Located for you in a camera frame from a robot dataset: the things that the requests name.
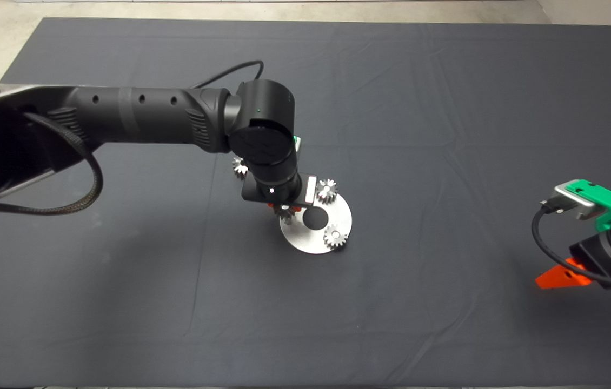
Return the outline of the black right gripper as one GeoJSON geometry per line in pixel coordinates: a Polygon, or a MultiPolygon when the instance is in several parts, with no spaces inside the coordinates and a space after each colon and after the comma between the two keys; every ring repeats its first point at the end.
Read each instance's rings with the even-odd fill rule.
{"type": "MultiPolygon", "coordinates": [[[[611,278],[611,228],[571,245],[568,250],[570,256],[587,271],[611,278]]],[[[557,290],[589,286],[590,279],[556,264],[539,275],[535,283],[541,290],[557,290]]]]}

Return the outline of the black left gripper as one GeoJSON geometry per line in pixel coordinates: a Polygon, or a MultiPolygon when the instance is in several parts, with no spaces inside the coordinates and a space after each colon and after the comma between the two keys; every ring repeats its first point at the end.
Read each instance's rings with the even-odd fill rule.
{"type": "Polygon", "coordinates": [[[247,172],[241,190],[245,201],[268,204],[271,209],[289,206],[290,214],[311,207],[316,202],[317,176],[298,173],[285,184],[261,184],[251,172],[247,172]]]}

